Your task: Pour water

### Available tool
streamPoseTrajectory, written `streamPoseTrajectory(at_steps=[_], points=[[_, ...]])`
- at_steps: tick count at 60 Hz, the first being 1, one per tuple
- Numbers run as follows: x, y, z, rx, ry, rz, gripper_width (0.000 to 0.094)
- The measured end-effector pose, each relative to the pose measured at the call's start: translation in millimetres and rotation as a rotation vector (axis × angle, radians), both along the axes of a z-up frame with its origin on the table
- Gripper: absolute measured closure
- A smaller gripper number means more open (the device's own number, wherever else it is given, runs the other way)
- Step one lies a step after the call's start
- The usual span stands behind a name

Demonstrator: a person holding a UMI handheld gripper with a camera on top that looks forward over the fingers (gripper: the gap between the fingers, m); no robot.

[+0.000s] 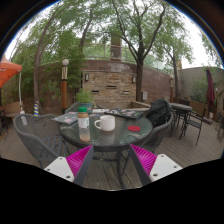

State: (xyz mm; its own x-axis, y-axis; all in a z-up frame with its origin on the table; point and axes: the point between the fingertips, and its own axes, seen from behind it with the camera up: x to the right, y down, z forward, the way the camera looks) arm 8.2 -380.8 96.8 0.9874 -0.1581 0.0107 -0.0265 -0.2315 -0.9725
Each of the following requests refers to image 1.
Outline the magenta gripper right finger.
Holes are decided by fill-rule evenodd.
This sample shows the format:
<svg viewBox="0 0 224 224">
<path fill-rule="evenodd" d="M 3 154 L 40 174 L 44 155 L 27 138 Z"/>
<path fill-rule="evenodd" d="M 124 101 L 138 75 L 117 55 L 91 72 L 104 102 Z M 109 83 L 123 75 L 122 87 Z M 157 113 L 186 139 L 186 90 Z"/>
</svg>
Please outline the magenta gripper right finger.
<svg viewBox="0 0 224 224">
<path fill-rule="evenodd" d="M 131 156 L 143 186 L 182 169 L 165 154 L 155 155 L 143 148 L 131 144 Z"/>
</svg>

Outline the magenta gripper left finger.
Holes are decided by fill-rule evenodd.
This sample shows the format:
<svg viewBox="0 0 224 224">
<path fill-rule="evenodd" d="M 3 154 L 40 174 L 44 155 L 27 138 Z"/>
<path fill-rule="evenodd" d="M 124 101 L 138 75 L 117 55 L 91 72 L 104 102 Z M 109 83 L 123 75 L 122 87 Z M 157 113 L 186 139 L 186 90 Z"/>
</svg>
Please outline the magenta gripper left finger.
<svg viewBox="0 0 224 224">
<path fill-rule="evenodd" d="M 94 148 L 90 145 L 67 158 L 58 157 L 45 168 L 45 171 L 81 186 L 93 156 Z"/>
</svg>

